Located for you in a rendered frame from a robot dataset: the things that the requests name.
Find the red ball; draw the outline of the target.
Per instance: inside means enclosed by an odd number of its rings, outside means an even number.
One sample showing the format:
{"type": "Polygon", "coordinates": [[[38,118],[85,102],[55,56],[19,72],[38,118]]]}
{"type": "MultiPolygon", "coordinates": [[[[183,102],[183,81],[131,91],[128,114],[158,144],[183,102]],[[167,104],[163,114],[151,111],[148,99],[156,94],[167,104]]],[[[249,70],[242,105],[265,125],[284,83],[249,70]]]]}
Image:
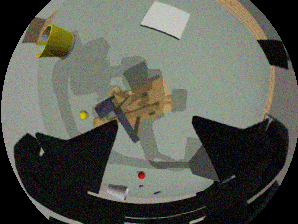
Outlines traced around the red ball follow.
{"type": "Polygon", "coordinates": [[[145,179],[145,173],[140,172],[140,175],[138,175],[138,179],[145,179]]]}

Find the yellow cup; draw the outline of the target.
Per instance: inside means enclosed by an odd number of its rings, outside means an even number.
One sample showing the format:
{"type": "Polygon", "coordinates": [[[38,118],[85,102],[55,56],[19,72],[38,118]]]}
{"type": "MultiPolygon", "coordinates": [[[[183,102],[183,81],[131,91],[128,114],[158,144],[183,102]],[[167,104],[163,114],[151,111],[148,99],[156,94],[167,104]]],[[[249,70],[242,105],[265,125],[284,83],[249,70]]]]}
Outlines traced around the yellow cup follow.
{"type": "Polygon", "coordinates": [[[36,57],[65,57],[72,51],[74,35],[63,28],[53,26],[45,27],[36,45],[36,57]]]}

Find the yellow ball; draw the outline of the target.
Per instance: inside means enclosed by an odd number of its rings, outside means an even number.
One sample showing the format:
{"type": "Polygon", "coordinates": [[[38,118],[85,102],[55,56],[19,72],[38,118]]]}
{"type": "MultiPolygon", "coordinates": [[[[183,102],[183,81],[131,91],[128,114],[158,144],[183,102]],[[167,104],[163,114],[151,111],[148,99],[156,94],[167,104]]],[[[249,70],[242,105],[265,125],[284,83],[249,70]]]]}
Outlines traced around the yellow ball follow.
{"type": "Polygon", "coordinates": [[[86,119],[86,117],[88,117],[88,113],[86,112],[80,112],[80,117],[82,120],[86,119]]]}

